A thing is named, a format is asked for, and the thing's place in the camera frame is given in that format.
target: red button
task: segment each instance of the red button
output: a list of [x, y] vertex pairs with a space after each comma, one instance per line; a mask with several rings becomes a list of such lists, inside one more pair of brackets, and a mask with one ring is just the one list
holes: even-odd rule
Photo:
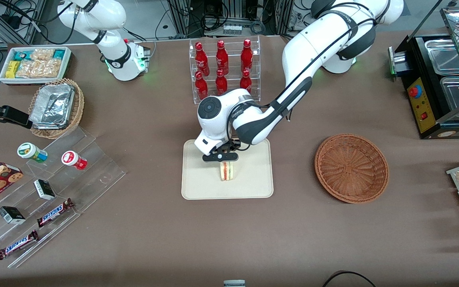
[[408, 95], [411, 96], [412, 98], [417, 96], [418, 93], [419, 93], [419, 90], [416, 87], [413, 87], [412, 89], [408, 91]]

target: brown woven basket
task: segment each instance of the brown woven basket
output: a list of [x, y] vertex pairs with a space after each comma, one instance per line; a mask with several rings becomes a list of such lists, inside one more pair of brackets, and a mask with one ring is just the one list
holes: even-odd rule
[[[56, 80], [56, 81], [47, 83], [45, 85], [59, 85], [59, 84], [69, 84], [75, 88], [75, 95], [74, 95], [74, 101], [72, 104], [72, 111], [71, 111], [71, 116], [69, 120], [69, 125], [66, 127], [66, 129], [62, 129], [62, 130], [39, 130], [39, 129], [31, 128], [31, 133], [33, 133], [35, 136], [39, 136], [41, 138], [49, 138], [50, 140], [55, 140], [59, 138], [62, 134], [73, 131], [79, 125], [80, 118], [82, 118], [82, 109], [84, 109], [84, 95], [82, 94], [82, 91], [80, 90], [78, 84], [76, 84], [74, 81], [70, 79]], [[35, 100], [37, 99], [37, 96], [38, 96], [38, 91], [35, 93], [35, 96], [31, 100], [31, 105], [29, 106], [29, 109], [27, 110], [29, 114], [31, 114], [31, 111], [33, 111], [33, 107], [35, 106]]]
[[377, 199], [386, 189], [389, 177], [380, 149], [355, 134], [326, 139], [316, 151], [315, 172], [331, 195], [348, 203]]

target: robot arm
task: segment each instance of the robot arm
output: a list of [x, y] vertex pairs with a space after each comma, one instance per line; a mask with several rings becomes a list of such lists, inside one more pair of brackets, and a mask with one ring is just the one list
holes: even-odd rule
[[116, 29], [124, 27], [126, 13], [115, 0], [64, 0], [58, 5], [62, 23], [95, 43], [106, 58], [109, 71], [121, 81], [129, 81], [145, 72], [147, 58], [142, 46], [126, 43]]
[[[209, 156], [228, 137], [230, 122], [241, 142], [257, 145], [286, 116], [311, 88], [315, 72], [347, 71], [375, 39], [375, 24], [390, 24], [403, 11], [403, 0], [337, 0], [331, 8], [296, 35], [284, 48], [282, 65], [286, 88], [262, 111], [245, 89], [205, 98], [198, 107], [202, 132], [195, 145]], [[229, 160], [225, 154], [218, 161]]]

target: red bottle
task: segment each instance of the red bottle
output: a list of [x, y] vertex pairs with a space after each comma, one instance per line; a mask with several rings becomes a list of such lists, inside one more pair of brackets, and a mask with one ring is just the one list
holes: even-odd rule
[[217, 68], [222, 69], [224, 74], [227, 75], [230, 72], [230, 63], [228, 60], [228, 52], [224, 48], [223, 40], [217, 41], [217, 54], [215, 55], [215, 58], [217, 59]]
[[242, 73], [248, 69], [249, 72], [253, 70], [253, 51], [251, 50], [251, 40], [244, 40], [244, 49], [240, 54]]
[[196, 66], [205, 77], [210, 75], [210, 68], [208, 67], [208, 57], [203, 51], [203, 45], [200, 42], [195, 44], [196, 47]]
[[217, 94], [222, 95], [228, 90], [228, 81], [224, 77], [224, 71], [222, 69], [217, 70], [217, 80], [215, 80], [215, 86], [217, 87]]
[[253, 85], [253, 81], [251, 81], [251, 78], [249, 78], [249, 74], [249, 70], [245, 69], [242, 73], [242, 78], [240, 79], [240, 87], [251, 93], [251, 85]]
[[201, 71], [196, 71], [195, 76], [196, 82], [194, 85], [196, 86], [199, 100], [203, 100], [204, 98], [208, 97], [208, 85], [206, 85], [206, 80], [203, 79], [203, 74]]

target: brown tablecloth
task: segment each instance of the brown tablecloth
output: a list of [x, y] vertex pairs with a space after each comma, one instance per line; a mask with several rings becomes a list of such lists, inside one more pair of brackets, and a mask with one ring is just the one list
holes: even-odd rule
[[[81, 126], [128, 174], [21, 267], [0, 262], [0, 286], [321, 286], [341, 269], [377, 286], [459, 285], [459, 198], [445, 174], [459, 166], [459, 140], [419, 140], [406, 93], [387, 76], [386, 48], [403, 38], [380, 33], [348, 73], [317, 72], [292, 121], [269, 136], [272, 197], [216, 201], [180, 194], [182, 146], [200, 131], [189, 42], [158, 43], [150, 72], [131, 82], [108, 73], [95, 45], [71, 46]], [[268, 103], [284, 87], [284, 40], [261, 44]], [[0, 105], [27, 110], [36, 89], [2, 84]], [[337, 133], [385, 154], [390, 183], [375, 202], [345, 204], [317, 181], [315, 150]], [[48, 143], [0, 125], [0, 161], [23, 165], [15, 149], [25, 141]], [[338, 283], [367, 286], [351, 275]]]

